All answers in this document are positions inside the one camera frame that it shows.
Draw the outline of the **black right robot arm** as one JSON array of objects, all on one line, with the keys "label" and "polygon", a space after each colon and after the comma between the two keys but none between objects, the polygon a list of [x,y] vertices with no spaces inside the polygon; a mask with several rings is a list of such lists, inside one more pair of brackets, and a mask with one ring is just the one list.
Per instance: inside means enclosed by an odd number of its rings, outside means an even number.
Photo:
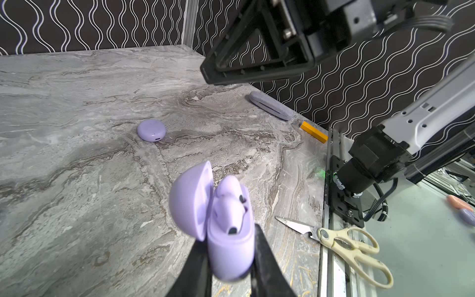
[{"label": "black right robot arm", "polygon": [[[244,1],[200,70],[213,85],[286,79],[356,42],[407,29],[447,34],[452,27],[449,16],[416,16],[411,1]],[[391,181],[434,134],[475,105],[474,75],[469,60],[420,100],[358,136],[349,161],[331,156],[330,210],[364,226],[362,192]]]}]

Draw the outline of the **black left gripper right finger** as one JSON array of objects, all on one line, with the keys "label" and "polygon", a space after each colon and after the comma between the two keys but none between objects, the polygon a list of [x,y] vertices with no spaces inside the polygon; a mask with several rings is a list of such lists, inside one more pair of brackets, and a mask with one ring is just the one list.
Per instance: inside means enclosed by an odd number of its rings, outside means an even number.
[{"label": "black left gripper right finger", "polygon": [[251,266],[252,297],[295,297],[259,224],[255,224],[254,261]]}]

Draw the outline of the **purple earbud charging case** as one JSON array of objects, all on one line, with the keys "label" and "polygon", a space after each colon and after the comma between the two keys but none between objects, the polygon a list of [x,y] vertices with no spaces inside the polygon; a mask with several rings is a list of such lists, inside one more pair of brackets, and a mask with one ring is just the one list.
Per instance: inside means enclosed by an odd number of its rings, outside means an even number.
[{"label": "purple earbud charging case", "polygon": [[248,189],[234,175],[214,184],[212,165],[189,168],[169,193],[171,216],[185,234],[207,242],[211,270],[224,282],[243,278],[254,261],[255,226]]}]

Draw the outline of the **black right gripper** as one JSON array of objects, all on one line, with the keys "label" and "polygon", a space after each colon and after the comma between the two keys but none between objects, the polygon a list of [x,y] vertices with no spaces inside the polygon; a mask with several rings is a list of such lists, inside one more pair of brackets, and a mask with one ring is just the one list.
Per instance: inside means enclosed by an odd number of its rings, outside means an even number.
[{"label": "black right gripper", "polygon": [[374,38],[409,1],[242,1],[207,53],[208,84],[291,77]]}]

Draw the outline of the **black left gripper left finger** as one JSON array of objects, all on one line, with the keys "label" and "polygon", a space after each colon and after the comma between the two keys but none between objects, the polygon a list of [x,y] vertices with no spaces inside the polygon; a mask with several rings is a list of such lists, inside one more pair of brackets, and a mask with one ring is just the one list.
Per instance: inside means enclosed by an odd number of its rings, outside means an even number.
[{"label": "black left gripper left finger", "polygon": [[212,275],[207,241],[195,240],[181,273],[166,297],[210,297]]}]

